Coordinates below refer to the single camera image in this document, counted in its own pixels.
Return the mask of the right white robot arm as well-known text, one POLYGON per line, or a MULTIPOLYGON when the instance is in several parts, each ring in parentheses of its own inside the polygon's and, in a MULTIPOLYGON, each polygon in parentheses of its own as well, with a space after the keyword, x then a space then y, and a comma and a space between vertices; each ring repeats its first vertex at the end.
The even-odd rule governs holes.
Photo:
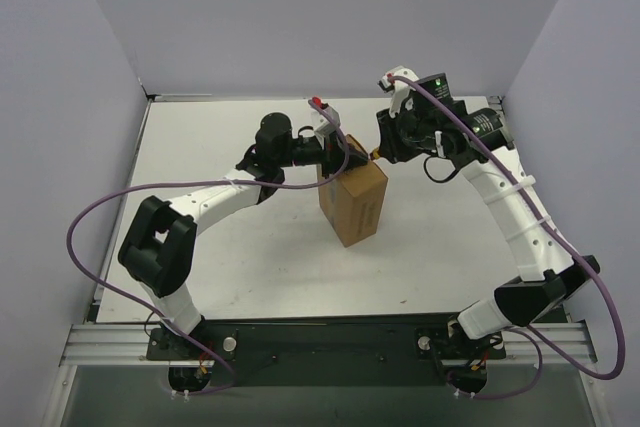
POLYGON ((380 145, 373 157, 408 162, 424 154, 450 161, 478 192, 515 261, 517 275, 457 316, 473 340, 525 327, 570 299, 589 280, 555 240, 558 231, 525 174, 502 112, 469 109, 451 96, 445 74, 420 79, 402 66, 379 81, 390 94, 377 113, 380 145))

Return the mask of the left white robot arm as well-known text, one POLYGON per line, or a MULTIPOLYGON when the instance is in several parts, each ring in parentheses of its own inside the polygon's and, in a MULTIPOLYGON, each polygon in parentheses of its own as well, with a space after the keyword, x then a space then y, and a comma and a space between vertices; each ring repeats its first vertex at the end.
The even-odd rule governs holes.
POLYGON ((287 115, 270 113, 261 120, 253 145, 221 184, 170 200, 150 196, 139 205, 118 261, 149 295, 171 331, 169 345, 179 356, 196 357, 205 345, 205 334, 197 327, 203 317, 186 284, 198 235, 269 199, 284 184, 288 167, 317 165, 327 180, 365 165, 367 154, 340 136, 339 124, 338 114, 327 109, 317 115, 312 135, 305 137, 293 133, 287 115))

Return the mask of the brown cardboard express box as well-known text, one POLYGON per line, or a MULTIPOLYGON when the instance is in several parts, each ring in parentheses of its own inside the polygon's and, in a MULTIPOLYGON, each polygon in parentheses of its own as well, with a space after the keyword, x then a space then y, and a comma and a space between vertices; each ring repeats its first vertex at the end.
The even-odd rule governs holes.
POLYGON ((318 188, 319 206, 345 248, 378 230, 388 177, 372 160, 318 188))

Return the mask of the yellow utility knife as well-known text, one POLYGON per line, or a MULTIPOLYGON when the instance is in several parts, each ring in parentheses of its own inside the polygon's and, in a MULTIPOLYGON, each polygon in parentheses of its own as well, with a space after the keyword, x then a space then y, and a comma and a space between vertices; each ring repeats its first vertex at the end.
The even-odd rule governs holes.
POLYGON ((382 155, 380 153, 380 150, 378 148, 375 148, 370 152, 369 157, 371 160, 375 161, 381 159, 382 155))

